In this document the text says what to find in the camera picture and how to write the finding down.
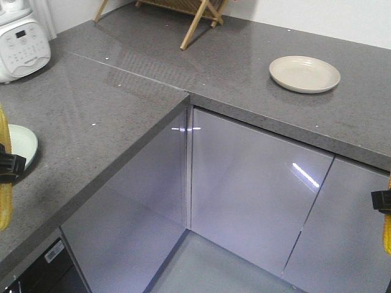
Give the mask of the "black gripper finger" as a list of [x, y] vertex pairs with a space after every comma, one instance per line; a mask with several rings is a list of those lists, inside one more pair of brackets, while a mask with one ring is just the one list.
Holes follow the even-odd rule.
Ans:
[[373, 209], [383, 214], [390, 214], [391, 190], [379, 190], [371, 192]]
[[17, 154], [7, 153], [1, 144], [1, 183], [14, 183], [25, 170], [26, 158]]

